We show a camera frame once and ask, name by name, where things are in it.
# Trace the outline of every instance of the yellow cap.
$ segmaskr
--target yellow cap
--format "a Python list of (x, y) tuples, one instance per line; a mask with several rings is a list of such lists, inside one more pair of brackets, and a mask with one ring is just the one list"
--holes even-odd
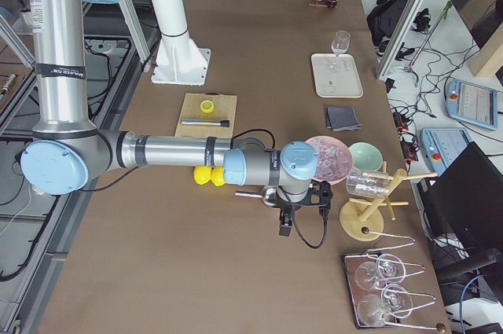
[(210, 167), (194, 167), (194, 181), (198, 185), (204, 185), (211, 179)]
[(211, 171), (211, 181), (215, 186), (222, 186), (226, 184), (226, 180), (223, 177), (223, 167), (215, 167)]
[(204, 100), (201, 102), (200, 108), (204, 114), (209, 114), (215, 110), (215, 105), (213, 105), (213, 101)]

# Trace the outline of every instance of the wooden base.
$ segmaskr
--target wooden base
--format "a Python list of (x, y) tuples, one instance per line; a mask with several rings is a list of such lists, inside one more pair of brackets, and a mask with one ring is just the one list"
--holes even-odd
[(339, 220), (346, 233), (355, 240), (374, 241), (379, 237), (379, 235), (372, 233), (363, 234), (362, 227), (366, 226), (372, 231), (382, 232), (384, 229), (383, 215), (379, 212), (379, 210), (375, 210), (367, 220), (362, 222), (358, 219), (358, 216), (366, 207), (368, 206), (364, 204), (347, 202), (340, 209)]

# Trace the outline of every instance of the robotic arm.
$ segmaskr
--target robotic arm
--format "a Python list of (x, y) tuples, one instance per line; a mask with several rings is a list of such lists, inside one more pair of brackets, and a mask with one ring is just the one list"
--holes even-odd
[[(120, 167), (222, 166), (226, 183), (275, 190), (275, 204), (281, 209), (280, 235), (289, 235), (292, 214), (301, 206), (320, 207), (325, 218), (332, 192), (327, 182), (311, 180), (318, 158), (302, 141), (280, 152), (250, 139), (137, 136), (98, 130), (87, 111), (82, 1), (30, 0), (40, 121), (33, 128), (35, 141), (24, 151), (21, 166), (32, 185), (60, 195)], [(316, 203), (312, 196), (318, 197)]]

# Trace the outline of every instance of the white desk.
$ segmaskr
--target white desk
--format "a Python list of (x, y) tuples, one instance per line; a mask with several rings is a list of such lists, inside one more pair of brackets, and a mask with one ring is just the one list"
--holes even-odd
[[(420, 9), (428, 8), (431, 14), (431, 23), (438, 19), (440, 14), (442, 13), (446, 3), (449, 0), (424, 0)], [(365, 10), (365, 15), (368, 15), (372, 9), (376, 6), (376, 0), (362, 0), (362, 4)], [(410, 31), (406, 36), (405, 44), (406, 47), (415, 47), (416, 49), (421, 45), (424, 41), (426, 35), (417, 33), (415, 31)], [(460, 64), (463, 61), (463, 56), (465, 53), (457, 53), (462, 50), (468, 49), (475, 43), (472, 43), (472, 36), (468, 29), (465, 27), (462, 19), (457, 13), (455, 8), (452, 8), (445, 20), (443, 20), (439, 26), (436, 28), (435, 32), (431, 36), (430, 46), (433, 49), (437, 49), (444, 54), (454, 53), (450, 55), (450, 59), (455, 64)], [(475, 53), (479, 48), (475, 46), (470, 54)], [(390, 104), (393, 106), (401, 106), (403, 103), (392, 100), (400, 100), (404, 101), (407, 104), (412, 104), (416, 96), (420, 93), (420, 90), (426, 91), (430, 90), (433, 85), (430, 84), (422, 77), (428, 74), (429, 68), (428, 63), (431, 63), (431, 75), (439, 75), (447, 70), (453, 68), (450, 62), (442, 57), (437, 63), (432, 63), (438, 60), (439, 57), (432, 53), (422, 52), (420, 56), (417, 58), (416, 63), (413, 66), (413, 70), (419, 75), (420, 83), (417, 87), (414, 86), (414, 76), (412, 74), (406, 73), (404, 71), (397, 72), (394, 68), (399, 69), (400, 67), (406, 66), (408, 61), (395, 61), (393, 64), (393, 68), (391, 69), (391, 73), (389, 74), (389, 78), (395, 80), (395, 88), (391, 90), (388, 94), (388, 98), (390, 99)], [(463, 66), (455, 71), (452, 74), (452, 77), (455, 79), (461, 79), (464, 81), (468, 81), (471, 83), (476, 83), (483, 86), (488, 86), (490, 88), (494, 88), (495, 90), (503, 91), (500, 82), (497, 80), (496, 76), (493, 76), (489, 79), (481, 79), (476, 78), (470, 72), (468, 68), (468, 62), (465, 62)], [(443, 96), (443, 85), (445, 80), (439, 84), (440, 93), (437, 94), (429, 94), (427, 96), (427, 100), (429, 105), (431, 106), (432, 113), (436, 116), (436, 118), (431, 118), (423, 113), (417, 113), (414, 116), (414, 122), (416, 124), (416, 128), (411, 127), (409, 129), (410, 132), (415, 132), (419, 135), (420, 129), (424, 127), (462, 127), (458, 121), (455, 119), (451, 119), (446, 113), (445, 100)], [(498, 107), (503, 108), (503, 94), (498, 95)], [(425, 109), (424, 105), (419, 106), (420, 109)], [(499, 124), (499, 128), (496, 131), (484, 130), (481, 127), (468, 125), (468, 128), (473, 128), (474, 130), (485, 134), (491, 138), (496, 138), (499, 140), (503, 140), (503, 124)], [(483, 136), (476, 134), (474, 131), (469, 130), (470, 136), (473, 141), (475, 141), (479, 147), (486, 153), (487, 155), (502, 153), (503, 152), (503, 144), (497, 141), (493, 141), (490, 139), (486, 139)], [(410, 174), (416, 173), (424, 173), (426, 171), (430, 171), (430, 165), (428, 161), (424, 157), (424, 151), (421, 150), (418, 154), (418, 162), (412, 162), (410, 168)], [(491, 161), (496, 165), (496, 167), (503, 172), (503, 156), (499, 157), (491, 157)]]

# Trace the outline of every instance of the white tray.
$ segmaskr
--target white tray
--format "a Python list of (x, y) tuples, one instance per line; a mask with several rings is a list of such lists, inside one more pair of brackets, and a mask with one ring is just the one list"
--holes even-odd
[[(332, 66), (336, 63), (339, 70)], [(343, 53), (314, 53), (311, 55), (316, 94), (323, 98), (359, 98), (362, 83), (351, 55)]]

